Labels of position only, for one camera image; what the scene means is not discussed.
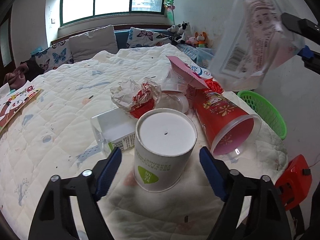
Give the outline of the red mesh net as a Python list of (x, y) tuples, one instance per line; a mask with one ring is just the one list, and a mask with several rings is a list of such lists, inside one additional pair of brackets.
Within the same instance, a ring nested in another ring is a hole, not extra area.
[(223, 88), (221, 87), (221, 85), (212, 77), (210, 79), (205, 79), (205, 83), (207, 85), (207, 88), (209, 91), (211, 92), (215, 92), (218, 94), (222, 94), (223, 93)]

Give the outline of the white quilted blanket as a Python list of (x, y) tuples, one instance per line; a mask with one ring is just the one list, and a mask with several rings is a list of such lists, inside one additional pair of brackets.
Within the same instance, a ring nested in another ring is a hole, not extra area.
[[(36, 99), (16, 114), (1, 135), (1, 211), (20, 239), (27, 239), (40, 197), (52, 175), (79, 175), (105, 155), (97, 148), (91, 118), (114, 108), (110, 89), (121, 81), (165, 78), (169, 57), (191, 59), (166, 44), (101, 51), (33, 80)], [(193, 112), (198, 140), (179, 182), (151, 193), (135, 181), (134, 151), (123, 152), (107, 195), (98, 205), (115, 239), (206, 239), (223, 207), (199, 161), (206, 137)]]

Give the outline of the butterfly pillow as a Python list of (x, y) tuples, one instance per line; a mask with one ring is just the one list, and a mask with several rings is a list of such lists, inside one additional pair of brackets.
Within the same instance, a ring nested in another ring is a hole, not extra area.
[(171, 44), (171, 37), (159, 32), (131, 27), (129, 30), (126, 47), (160, 47)]
[(58, 42), (39, 52), (35, 56), (37, 65), (48, 72), (59, 68), (63, 64), (73, 64), (73, 55), (69, 47), (69, 40)]

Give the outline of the pink plush toy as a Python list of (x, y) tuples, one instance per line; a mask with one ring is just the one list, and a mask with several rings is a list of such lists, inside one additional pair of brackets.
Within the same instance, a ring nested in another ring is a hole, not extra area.
[(185, 43), (192, 47), (198, 47), (199, 44), (196, 37), (190, 37), (188, 40), (186, 40)]

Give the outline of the cartoon picture book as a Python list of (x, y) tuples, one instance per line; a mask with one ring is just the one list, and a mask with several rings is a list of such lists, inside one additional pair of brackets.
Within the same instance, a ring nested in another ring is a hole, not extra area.
[(29, 101), (36, 98), (40, 91), (40, 88), (27, 81), (23, 87), (1, 98), (1, 131), (20, 109), (26, 106)]

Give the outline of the clear printed plastic bag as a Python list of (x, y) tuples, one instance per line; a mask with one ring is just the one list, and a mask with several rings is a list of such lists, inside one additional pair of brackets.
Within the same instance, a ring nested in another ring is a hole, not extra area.
[(258, 88), (269, 70), (304, 48), (304, 38), (282, 23), (285, 12), (297, 14), (289, 0), (234, 1), (224, 35), (208, 67), (225, 91)]

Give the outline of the clear plastic storage bin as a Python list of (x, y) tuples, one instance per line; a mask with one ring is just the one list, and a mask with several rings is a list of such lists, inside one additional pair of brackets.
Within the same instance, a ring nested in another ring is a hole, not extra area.
[(177, 48), (202, 68), (208, 68), (215, 55), (212, 48), (192, 47), (188, 44), (178, 44)]

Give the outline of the white paper cup green logo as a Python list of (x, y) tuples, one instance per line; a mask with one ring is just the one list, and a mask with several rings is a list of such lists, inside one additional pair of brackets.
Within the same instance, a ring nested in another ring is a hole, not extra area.
[(158, 108), (143, 114), (136, 123), (133, 175), (148, 192), (173, 187), (196, 145), (194, 123), (180, 111)]

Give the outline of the white red paper wrapper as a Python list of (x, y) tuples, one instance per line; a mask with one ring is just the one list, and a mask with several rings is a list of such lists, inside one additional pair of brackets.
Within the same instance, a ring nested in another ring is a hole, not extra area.
[(112, 102), (135, 119), (153, 110), (162, 95), (161, 86), (148, 77), (141, 83), (136, 83), (132, 79), (125, 80), (112, 87), (110, 92)]

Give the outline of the white blue milk carton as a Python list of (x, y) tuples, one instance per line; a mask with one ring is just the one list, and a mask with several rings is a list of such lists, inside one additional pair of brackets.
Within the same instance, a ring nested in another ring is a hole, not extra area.
[(206, 80), (206, 79), (211, 79), (212, 75), (211, 72), (208, 71), (205, 68), (199, 67), (197, 64), (188, 64), (188, 67), (195, 73), (197, 74), (200, 78)]

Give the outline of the grey cushion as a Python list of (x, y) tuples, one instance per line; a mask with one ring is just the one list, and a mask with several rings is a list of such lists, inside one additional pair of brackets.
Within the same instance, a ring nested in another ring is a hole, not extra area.
[(111, 54), (119, 50), (113, 25), (71, 36), (68, 43), (74, 62), (89, 60), (102, 50)]

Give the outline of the orange fox plush toy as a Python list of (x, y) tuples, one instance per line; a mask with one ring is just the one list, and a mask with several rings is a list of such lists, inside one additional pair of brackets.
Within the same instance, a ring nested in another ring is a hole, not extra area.
[(207, 48), (207, 34), (206, 34), (206, 32), (204, 32), (204, 31), (201, 33), (196, 32), (195, 38), (196, 38), (197, 47)]

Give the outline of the left butterfly pillow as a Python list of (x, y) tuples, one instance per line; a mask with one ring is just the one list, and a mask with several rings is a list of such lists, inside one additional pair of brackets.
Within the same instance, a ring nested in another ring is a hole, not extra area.
[(69, 40), (58, 42), (39, 52), (35, 56), (37, 65), (48, 72), (59, 68), (63, 64), (73, 64), (73, 55), (69, 47)]

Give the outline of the maroon clothing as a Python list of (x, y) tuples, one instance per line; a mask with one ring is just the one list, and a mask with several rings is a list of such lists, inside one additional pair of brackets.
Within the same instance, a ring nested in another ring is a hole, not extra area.
[(26, 63), (20, 64), (12, 73), (4, 77), (3, 84), (8, 84), (11, 90), (18, 90), (23, 87), (27, 81), (25, 74), (29, 70)]

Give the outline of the red plastic cup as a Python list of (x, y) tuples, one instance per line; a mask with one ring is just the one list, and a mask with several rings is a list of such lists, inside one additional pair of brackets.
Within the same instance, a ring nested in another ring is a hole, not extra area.
[(261, 118), (210, 90), (198, 90), (193, 101), (213, 156), (236, 157), (252, 144), (261, 129)]

